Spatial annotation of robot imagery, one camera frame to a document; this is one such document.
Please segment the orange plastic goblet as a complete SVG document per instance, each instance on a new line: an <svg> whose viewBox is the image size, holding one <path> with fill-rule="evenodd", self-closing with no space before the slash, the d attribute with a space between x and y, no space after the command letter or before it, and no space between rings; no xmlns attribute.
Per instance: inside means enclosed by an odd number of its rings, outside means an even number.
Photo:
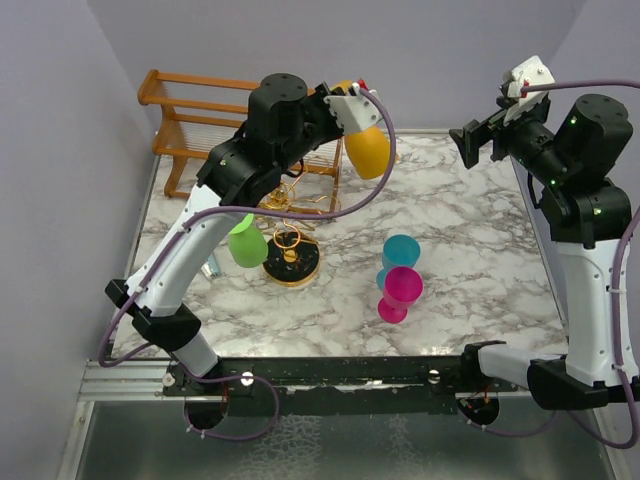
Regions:
<svg viewBox="0 0 640 480"><path fill-rule="evenodd" d="M343 80L331 90L342 83L352 82ZM363 132L343 137L347 156L361 179L371 180L384 174L389 160L390 142L377 124Z"/></svg>

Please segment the green plastic goblet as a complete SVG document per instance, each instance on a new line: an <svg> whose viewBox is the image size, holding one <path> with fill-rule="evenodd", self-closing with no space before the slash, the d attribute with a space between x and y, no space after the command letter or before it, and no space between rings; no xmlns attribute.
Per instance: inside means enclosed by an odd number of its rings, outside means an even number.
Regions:
<svg viewBox="0 0 640 480"><path fill-rule="evenodd" d="M235 263L242 268L255 268L268 256L263 233L254 225L254 215L247 214L229 233L229 250Z"/></svg>

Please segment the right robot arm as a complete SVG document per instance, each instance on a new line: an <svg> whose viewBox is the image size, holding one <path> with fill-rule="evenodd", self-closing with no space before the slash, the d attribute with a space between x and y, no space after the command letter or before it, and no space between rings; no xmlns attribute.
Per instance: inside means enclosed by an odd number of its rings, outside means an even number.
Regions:
<svg viewBox="0 0 640 480"><path fill-rule="evenodd" d="M502 341L468 346L461 383L481 391L494 379L529 390L545 410L577 411L639 397L622 277L631 235L628 195L607 177L633 134L628 111L601 94L579 97L558 132L545 126L547 96L515 119L504 104L449 132L466 168L492 145L494 161L512 157L543 186L537 203L549 224L566 282L568 352L536 354Z"/></svg>

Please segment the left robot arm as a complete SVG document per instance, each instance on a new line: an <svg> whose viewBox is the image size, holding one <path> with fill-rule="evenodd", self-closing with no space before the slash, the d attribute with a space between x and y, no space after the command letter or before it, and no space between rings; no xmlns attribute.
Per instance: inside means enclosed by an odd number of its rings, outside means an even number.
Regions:
<svg viewBox="0 0 640 480"><path fill-rule="evenodd" d="M218 244L254 212L293 166L319 146L342 137L333 101L343 86L308 88L300 77L265 77L248 97L247 116L234 135L215 146L197 173L178 219L147 262L127 279L113 279L105 293L117 317L130 315L147 345L171 354L186 382L206 395L220 385L218 356L201 321L183 303L186 290Z"/></svg>

